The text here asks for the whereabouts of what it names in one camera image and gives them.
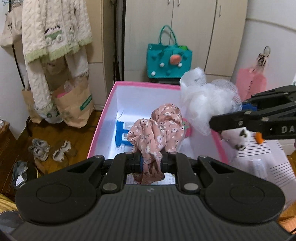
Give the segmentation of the white panda plush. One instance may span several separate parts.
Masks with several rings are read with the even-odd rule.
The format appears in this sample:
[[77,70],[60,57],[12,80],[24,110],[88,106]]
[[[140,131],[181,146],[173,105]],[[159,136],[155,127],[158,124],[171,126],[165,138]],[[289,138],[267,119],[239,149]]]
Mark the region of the white panda plush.
[[246,128],[235,128],[222,131],[220,135],[231,148],[243,150],[249,144],[251,134]]

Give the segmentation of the white mesh bath pouf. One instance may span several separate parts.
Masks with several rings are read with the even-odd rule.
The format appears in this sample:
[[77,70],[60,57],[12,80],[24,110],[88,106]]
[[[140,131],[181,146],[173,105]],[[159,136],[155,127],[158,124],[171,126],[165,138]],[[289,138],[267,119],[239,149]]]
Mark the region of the white mesh bath pouf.
[[242,110],[237,87],[225,79],[208,83],[204,71],[197,67],[180,78],[181,103],[190,125],[204,136],[210,134],[213,116]]

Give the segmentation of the pink floral scrunchie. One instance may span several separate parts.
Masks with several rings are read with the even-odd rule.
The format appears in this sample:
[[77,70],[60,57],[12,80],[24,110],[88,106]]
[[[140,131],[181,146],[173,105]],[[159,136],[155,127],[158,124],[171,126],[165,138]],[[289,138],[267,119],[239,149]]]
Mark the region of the pink floral scrunchie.
[[162,174],[161,150],[177,151],[184,137],[181,111],[172,103],[155,109],[149,119],[137,120],[127,134],[127,140],[133,144],[132,152],[140,151],[142,155],[141,174],[147,177]]

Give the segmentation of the blue wet wipes pack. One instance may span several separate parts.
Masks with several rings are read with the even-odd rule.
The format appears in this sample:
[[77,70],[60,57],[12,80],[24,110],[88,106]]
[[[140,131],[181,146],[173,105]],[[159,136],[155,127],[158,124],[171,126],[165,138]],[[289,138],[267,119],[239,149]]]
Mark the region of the blue wet wipes pack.
[[133,144],[127,140],[127,134],[132,126],[133,123],[131,122],[116,121],[115,144],[117,147],[121,145],[133,146]]

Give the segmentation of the pink cardboard box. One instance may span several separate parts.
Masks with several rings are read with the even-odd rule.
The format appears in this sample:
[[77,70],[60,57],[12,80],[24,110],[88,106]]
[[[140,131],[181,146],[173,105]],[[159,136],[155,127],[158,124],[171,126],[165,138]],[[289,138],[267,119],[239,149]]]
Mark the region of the pink cardboard box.
[[99,119],[88,157],[113,159],[120,153],[139,152],[140,173],[130,171],[126,182],[142,185],[175,184],[174,175],[161,169],[165,160],[161,151],[192,159],[208,156],[227,164],[219,134],[204,136],[193,130],[185,137],[184,116],[177,85],[118,81]]

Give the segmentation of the pink strawberry plush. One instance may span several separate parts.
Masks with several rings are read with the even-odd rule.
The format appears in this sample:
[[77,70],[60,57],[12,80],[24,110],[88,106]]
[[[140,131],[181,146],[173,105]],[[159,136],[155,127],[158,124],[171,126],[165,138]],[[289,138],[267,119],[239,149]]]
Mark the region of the pink strawberry plush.
[[185,138],[190,137],[192,135],[192,126],[190,125],[189,121],[186,118],[183,119],[183,126],[184,126]]

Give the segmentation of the printed paper sheet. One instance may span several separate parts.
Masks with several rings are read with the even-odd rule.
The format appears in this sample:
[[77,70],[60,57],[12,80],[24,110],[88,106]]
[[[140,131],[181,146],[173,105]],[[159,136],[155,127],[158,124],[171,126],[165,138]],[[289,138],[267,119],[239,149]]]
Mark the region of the printed paper sheet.
[[126,184],[130,185],[175,185],[175,175],[163,173],[161,175],[147,177],[144,174],[128,174]]

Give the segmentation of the pink paper bag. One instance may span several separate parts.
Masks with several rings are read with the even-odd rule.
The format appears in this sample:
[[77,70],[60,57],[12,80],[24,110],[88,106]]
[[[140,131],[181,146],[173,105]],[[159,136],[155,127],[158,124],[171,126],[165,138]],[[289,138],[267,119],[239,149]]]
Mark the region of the pink paper bag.
[[259,54],[255,66],[239,69],[236,86],[242,101],[266,90],[267,79],[264,76],[266,61],[267,55]]

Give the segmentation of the orange ball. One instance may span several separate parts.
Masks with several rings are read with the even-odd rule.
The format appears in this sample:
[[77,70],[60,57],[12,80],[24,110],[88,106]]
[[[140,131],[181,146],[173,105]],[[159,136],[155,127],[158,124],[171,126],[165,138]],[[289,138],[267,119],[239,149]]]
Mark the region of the orange ball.
[[257,144],[261,145],[264,143],[264,139],[262,138],[262,134],[260,132],[254,133],[254,138],[255,138]]

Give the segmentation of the striped tablecloth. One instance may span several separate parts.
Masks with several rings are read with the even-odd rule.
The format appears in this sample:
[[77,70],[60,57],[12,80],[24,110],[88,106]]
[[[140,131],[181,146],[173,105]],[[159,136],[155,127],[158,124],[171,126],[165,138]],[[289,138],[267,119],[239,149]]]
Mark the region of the striped tablecloth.
[[232,150],[230,165],[277,185],[285,195],[284,209],[295,202],[295,174],[277,140],[258,144],[254,138],[243,150]]

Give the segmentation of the black suitcase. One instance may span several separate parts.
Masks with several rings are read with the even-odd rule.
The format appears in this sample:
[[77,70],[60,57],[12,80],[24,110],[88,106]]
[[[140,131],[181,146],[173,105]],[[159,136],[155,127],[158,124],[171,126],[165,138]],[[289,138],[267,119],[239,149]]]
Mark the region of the black suitcase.
[[149,78],[151,83],[180,85],[180,78]]

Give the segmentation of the brown slipper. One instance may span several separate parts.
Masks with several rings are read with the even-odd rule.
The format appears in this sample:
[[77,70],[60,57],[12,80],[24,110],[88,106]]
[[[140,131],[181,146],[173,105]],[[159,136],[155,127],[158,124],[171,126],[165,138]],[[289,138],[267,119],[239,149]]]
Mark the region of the brown slipper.
[[58,148],[53,151],[52,158],[54,161],[62,162],[65,158],[75,157],[77,155],[76,148],[70,141],[63,141],[58,144]]

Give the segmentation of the brown paper bag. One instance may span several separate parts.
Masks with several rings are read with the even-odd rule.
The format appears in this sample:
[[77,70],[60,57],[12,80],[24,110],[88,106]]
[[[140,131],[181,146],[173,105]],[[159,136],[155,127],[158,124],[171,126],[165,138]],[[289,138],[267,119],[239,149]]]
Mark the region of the brown paper bag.
[[53,92],[56,111],[46,113],[45,117],[42,117],[35,110],[35,103],[30,90],[23,89],[22,95],[31,121],[37,124],[41,121],[47,121],[48,123],[64,122],[68,126],[81,128],[87,124],[94,110],[94,102],[86,77],[66,81],[64,85],[56,89]]

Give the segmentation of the white wardrobe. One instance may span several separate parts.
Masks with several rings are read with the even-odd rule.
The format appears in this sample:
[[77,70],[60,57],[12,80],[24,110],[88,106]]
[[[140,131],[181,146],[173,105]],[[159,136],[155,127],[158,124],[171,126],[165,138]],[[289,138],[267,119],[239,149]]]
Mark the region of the white wardrobe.
[[169,25],[192,50],[192,68],[207,80],[232,77],[245,26],[247,1],[125,1],[123,79],[148,81],[146,51]]

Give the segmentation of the teal felt handbag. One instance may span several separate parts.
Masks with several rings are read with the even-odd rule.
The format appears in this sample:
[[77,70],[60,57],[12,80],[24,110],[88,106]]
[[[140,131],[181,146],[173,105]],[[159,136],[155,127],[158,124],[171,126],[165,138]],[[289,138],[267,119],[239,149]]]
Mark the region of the teal felt handbag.
[[[172,45],[162,43],[162,34],[165,29],[169,30],[173,37]],[[187,46],[179,45],[174,31],[168,25],[164,25],[159,33],[159,43],[149,43],[147,47],[147,76],[151,79],[181,78],[191,69],[192,50]]]

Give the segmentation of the grey shoe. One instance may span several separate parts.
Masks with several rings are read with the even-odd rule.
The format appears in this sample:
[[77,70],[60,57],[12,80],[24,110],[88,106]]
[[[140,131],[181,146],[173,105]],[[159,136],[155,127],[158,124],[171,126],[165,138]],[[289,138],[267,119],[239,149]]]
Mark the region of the grey shoe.
[[46,161],[49,156],[50,145],[45,140],[34,138],[28,150],[34,158],[40,161]]

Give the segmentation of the cream knitted cardigan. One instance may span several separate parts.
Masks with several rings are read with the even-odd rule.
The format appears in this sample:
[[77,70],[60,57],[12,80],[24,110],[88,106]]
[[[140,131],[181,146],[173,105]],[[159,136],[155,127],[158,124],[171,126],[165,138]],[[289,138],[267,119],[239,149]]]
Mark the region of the cream knitted cardigan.
[[92,32],[85,1],[24,1],[22,44],[37,113],[56,113],[43,64],[65,58],[72,78],[89,75]]

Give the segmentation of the beige tote bag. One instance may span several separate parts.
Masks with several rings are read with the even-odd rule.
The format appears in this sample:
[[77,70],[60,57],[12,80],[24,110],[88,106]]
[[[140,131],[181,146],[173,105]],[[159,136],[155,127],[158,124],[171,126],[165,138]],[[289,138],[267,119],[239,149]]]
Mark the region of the beige tote bag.
[[6,15],[1,47],[10,47],[22,39],[22,11],[23,6],[17,6]]

